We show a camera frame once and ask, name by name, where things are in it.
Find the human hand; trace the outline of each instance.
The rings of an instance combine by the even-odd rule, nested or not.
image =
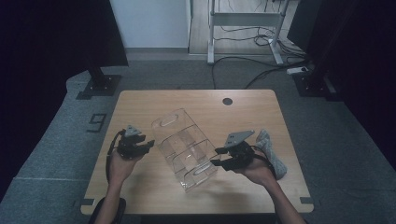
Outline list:
[[[255,153],[259,156],[266,158],[265,154],[259,150],[255,150]],[[233,170],[236,174],[241,174],[247,177],[251,182],[269,187],[271,184],[276,182],[274,175],[271,170],[267,167],[264,161],[259,159],[253,159],[252,163],[242,169]]]
[[[122,184],[123,181],[131,174],[136,163],[142,158],[143,156],[139,156],[130,160],[125,160],[117,150],[114,150],[111,154],[109,183],[118,185]]]

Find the black cable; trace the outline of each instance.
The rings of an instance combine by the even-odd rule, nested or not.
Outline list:
[[[273,0],[273,2],[271,3],[271,7],[272,7],[272,9],[273,9],[273,12],[275,12],[275,9],[274,9],[274,0]]]
[[[256,38],[254,39],[254,43],[255,43],[257,46],[260,46],[260,47],[270,45],[269,40],[266,39],[266,38],[269,38],[270,36],[268,36],[268,35],[266,35],[266,34],[261,35],[261,34],[260,34],[260,29],[264,29],[264,30],[267,30],[267,31],[271,31],[271,32],[273,33],[273,31],[270,30],[270,29],[268,29],[268,28],[259,27],[259,28],[257,29],[257,35],[256,35]],[[263,39],[263,40],[266,41],[267,43],[266,43],[266,44],[260,44],[259,41],[258,41],[259,39]]]
[[[252,62],[254,62],[254,63],[261,63],[261,64],[264,64],[264,65],[267,65],[267,66],[272,66],[272,67],[274,67],[273,69],[263,71],[263,72],[259,73],[257,76],[255,76],[255,77],[246,85],[245,89],[247,89],[248,87],[250,87],[250,86],[251,86],[254,82],[256,82],[257,80],[262,79],[262,78],[266,78],[266,77],[268,76],[268,74],[270,74],[270,73],[272,73],[272,72],[279,71],[279,70],[282,70],[282,69],[285,69],[285,68],[290,68],[290,67],[297,66],[297,65],[306,64],[306,63],[308,62],[308,60],[302,60],[302,61],[300,61],[300,62],[291,63],[291,64],[288,64],[288,65],[278,65],[278,64],[265,63],[265,62],[261,62],[261,61],[257,61],[257,60],[249,59],[249,58],[243,58],[243,57],[235,57],[235,56],[223,57],[223,58],[218,59],[217,61],[215,61],[215,62],[212,64],[212,69],[211,69],[211,73],[212,73],[212,74],[211,74],[211,75],[212,75],[212,81],[213,81],[213,88],[214,88],[214,90],[217,88],[216,80],[215,80],[215,72],[214,72],[215,66],[216,66],[216,64],[218,64],[219,62],[221,62],[221,61],[223,61],[223,60],[226,60],[226,59],[242,59],[242,60],[248,60],[248,61],[252,61]]]
[[[277,12],[280,12],[280,6],[282,6],[282,0],[279,0],[279,8],[277,9]]]
[[[264,12],[267,11],[267,6],[268,6],[268,0],[265,2],[265,8],[264,8]]]
[[[107,156],[106,156],[106,179],[107,183],[110,180],[110,163],[111,163],[111,154],[113,152],[113,149],[115,148],[114,146],[116,145],[117,138],[120,135],[125,134],[125,129],[122,129],[119,131],[116,136],[114,136],[113,141],[111,141],[110,148],[108,149]]]
[[[247,37],[247,38],[242,38],[242,39],[234,39],[234,38],[228,38],[228,37],[223,37],[223,38],[215,38],[213,37],[214,40],[233,40],[233,41],[243,41],[243,40],[249,40],[249,39],[254,39],[257,36],[253,36],[253,37]]]
[[[259,6],[261,6],[261,5],[262,5],[262,0],[260,0],[259,5],[256,7],[256,9],[254,9],[254,12],[256,12],[257,8],[259,8]]]
[[[228,0],[228,6],[230,7],[231,11],[233,12],[233,8],[231,7],[231,2],[230,2],[230,0]]]
[[[298,50],[298,49],[293,49],[293,48],[287,47],[280,40],[278,40],[277,43],[279,44],[279,47],[282,50],[282,52],[284,52],[285,54],[296,56],[296,57],[300,57],[300,58],[304,58],[305,57],[305,53],[302,50]]]
[[[294,67],[294,66],[298,66],[298,65],[302,65],[302,64],[306,64],[306,63],[308,63],[308,60],[303,60],[303,61],[301,61],[301,62],[291,63],[291,64],[288,64],[288,65],[284,65],[284,66],[282,66],[282,67],[278,67],[278,68],[270,69],[270,70],[267,70],[267,71],[263,71],[263,72],[261,72],[260,74],[258,74],[256,77],[254,77],[254,78],[246,85],[245,90],[248,89],[254,82],[256,82],[256,81],[259,80],[259,79],[264,79],[264,78],[266,78],[266,77],[267,77],[270,73],[272,73],[272,72],[280,71],[280,70],[285,69],[285,68],[290,68],[290,67]]]
[[[286,63],[288,63],[288,64],[290,64],[289,58],[299,58],[299,59],[301,59],[301,57],[298,57],[298,56],[289,56],[289,57],[286,57]]]
[[[235,32],[235,31],[242,31],[242,30],[249,30],[249,29],[264,29],[264,30],[271,31],[270,29],[262,27],[262,26],[249,26],[249,27],[238,28],[238,29],[233,29],[233,30],[226,30],[223,28],[222,30],[225,32]]]

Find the forearm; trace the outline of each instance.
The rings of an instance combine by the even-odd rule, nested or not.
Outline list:
[[[282,188],[279,186],[279,184],[276,181],[267,184],[265,188],[270,194],[274,202],[276,213],[283,224],[290,224],[290,223],[305,224],[304,219],[291,204],[291,202],[283,192]]]
[[[99,215],[95,220],[95,224],[109,224],[113,221],[119,208],[121,188],[122,182],[114,184],[110,183],[108,185],[107,194],[99,211]]]

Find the clear plastic container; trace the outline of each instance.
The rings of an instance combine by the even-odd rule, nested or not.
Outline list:
[[[210,160],[220,155],[181,108],[152,123],[155,142],[184,190],[195,187],[216,171]]]

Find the hole in table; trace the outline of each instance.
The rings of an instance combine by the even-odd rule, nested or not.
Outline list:
[[[231,104],[233,103],[233,100],[230,99],[230,98],[224,98],[224,99],[223,99],[223,103],[224,103],[225,105],[231,105]]]

